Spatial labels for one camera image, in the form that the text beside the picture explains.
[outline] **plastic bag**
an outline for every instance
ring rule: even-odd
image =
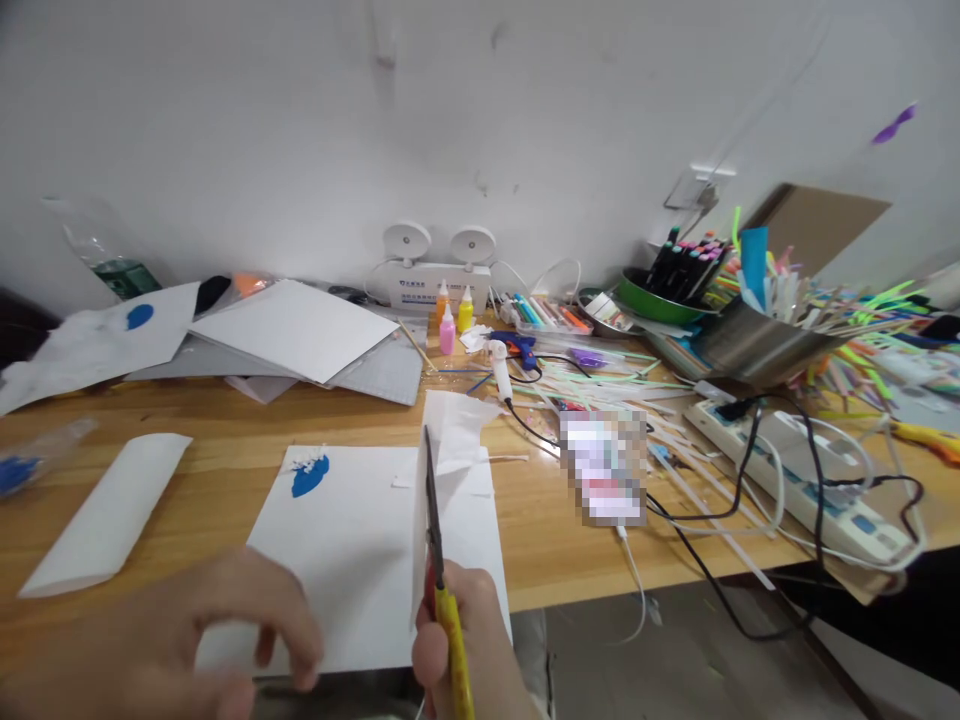
[[[93,418],[82,418],[24,445],[0,450],[0,499],[46,475],[98,426]]]

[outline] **blue paint blob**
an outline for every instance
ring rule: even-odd
[[[293,478],[294,497],[302,497],[320,484],[323,476],[330,470],[330,458],[324,455],[314,462],[309,470],[308,466],[309,463],[297,468],[297,474]]]
[[[127,330],[136,330],[153,317],[153,305],[137,305],[127,313]]]
[[[40,458],[21,458],[16,455],[0,460],[0,497],[26,485],[39,464]]]

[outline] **scissors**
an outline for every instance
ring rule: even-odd
[[[450,644],[450,678],[453,685],[453,704],[457,720],[474,720],[473,692],[470,689],[470,673],[467,668],[467,649],[463,642],[460,612],[457,597],[447,589],[443,581],[443,542],[440,538],[440,511],[437,509],[437,484],[433,474],[433,450],[430,447],[430,431],[423,426],[427,441],[427,544],[433,557],[433,574],[436,583],[433,589],[433,612],[447,634]]]

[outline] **floor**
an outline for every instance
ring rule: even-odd
[[[769,632],[782,625],[783,616],[763,593],[730,595],[749,629]],[[652,596],[661,624],[648,616],[640,637],[620,647],[607,643],[636,629],[640,605],[634,596],[547,610],[558,720],[864,718],[799,637],[746,640],[706,583]],[[818,632],[888,720],[960,716],[960,695],[953,690],[832,628]]]

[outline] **wooden desk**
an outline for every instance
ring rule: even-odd
[[[431,351],[436,359],[439,354]],[[662,367],[652,379],[670,379]],[[465,390],[465,376],[426,376],[423,388]],[[299,384],[273,404],[259,405],[216,379],[126,383],[100,395],[75,393],[37,403],[0,419],[2,445],[30,440],[83,416],[100,427],[66,466],[0,502],[0,674],[18,655],[61,623],[134,588],[243,543],[291,444],[414,446],[419,442],[423,392],[407,408],[344,390]],[[122,572],[88,590],[41,600],[16,593],[79,509],[125,442],[154,432],[194,438]],[[623,550],[609,529],[584,526],[564,471],[532,444],[512,418],[484,430],[493,478],[512,611],[627,593],[635,589]],[[946,471],[924,449],[901,444],[904,462],[927,485],[937,509],[931,547],[960,544],[960,472]],[[871,450],[886,457],[881,440]],[[527,455],[529,461],[498,460]],[[726,501],[694,484],[711,508]],[[650,490],[674,512],[680,496],[651,476]],[[730,526],[737,526],[733,521]],[[700,579],[676,536],[655,519],[630,530],[630,544],[648,589]],[[694,540],[718,576],[742,573],[743,563],[720,539]],[[763,568],[804,561],[794,545],[763,536],[742,546]]]

